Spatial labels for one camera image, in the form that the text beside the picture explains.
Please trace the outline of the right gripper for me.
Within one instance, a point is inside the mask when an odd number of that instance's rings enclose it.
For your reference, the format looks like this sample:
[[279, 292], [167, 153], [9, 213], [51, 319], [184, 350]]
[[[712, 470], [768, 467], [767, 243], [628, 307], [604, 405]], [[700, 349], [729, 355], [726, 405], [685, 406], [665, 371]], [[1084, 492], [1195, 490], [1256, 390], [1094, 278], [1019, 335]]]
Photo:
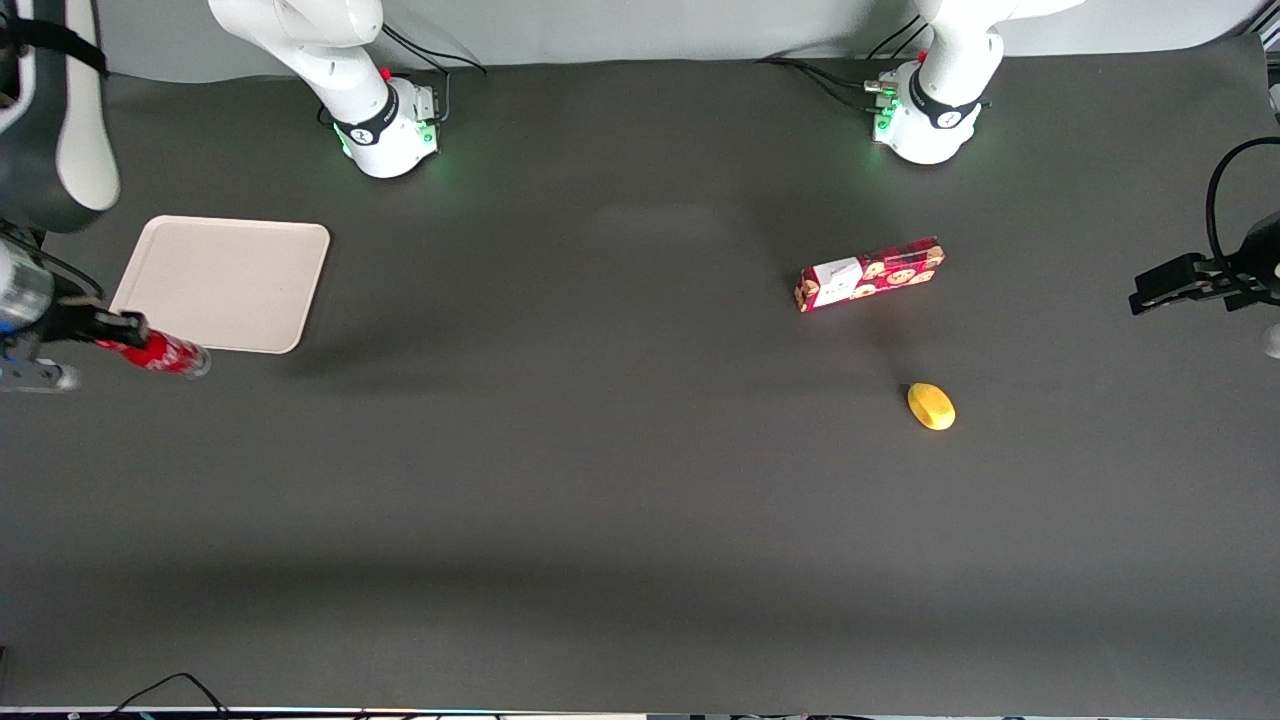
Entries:
[[3, 366], [58, 366], [44, 346], [59, 342], [129, 346], [128, 331], [148, 331], [145, 314], [70, 304], [76, 284], [56, 275], [13, 240], [1, 246]]

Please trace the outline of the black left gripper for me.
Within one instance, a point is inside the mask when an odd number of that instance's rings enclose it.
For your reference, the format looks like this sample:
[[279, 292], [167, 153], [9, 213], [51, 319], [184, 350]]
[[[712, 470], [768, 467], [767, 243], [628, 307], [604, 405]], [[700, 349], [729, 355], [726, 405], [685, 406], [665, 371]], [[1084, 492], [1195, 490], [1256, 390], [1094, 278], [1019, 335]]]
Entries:
[[1210, 279], [1207, 258], [1187, 252], [1167, 260], [1134, 278], [1129, 296], [1133, 316], [1184, 301], [1221, 297], [1226, 309], [1252, 305], [1279, 306], [1279, 213], [1254, 223], [1240, 247], [1224, 254], [1219, 240], [1216, 215], [1206, 213], [1206, 229], [1212, 265], [1219, 270]]

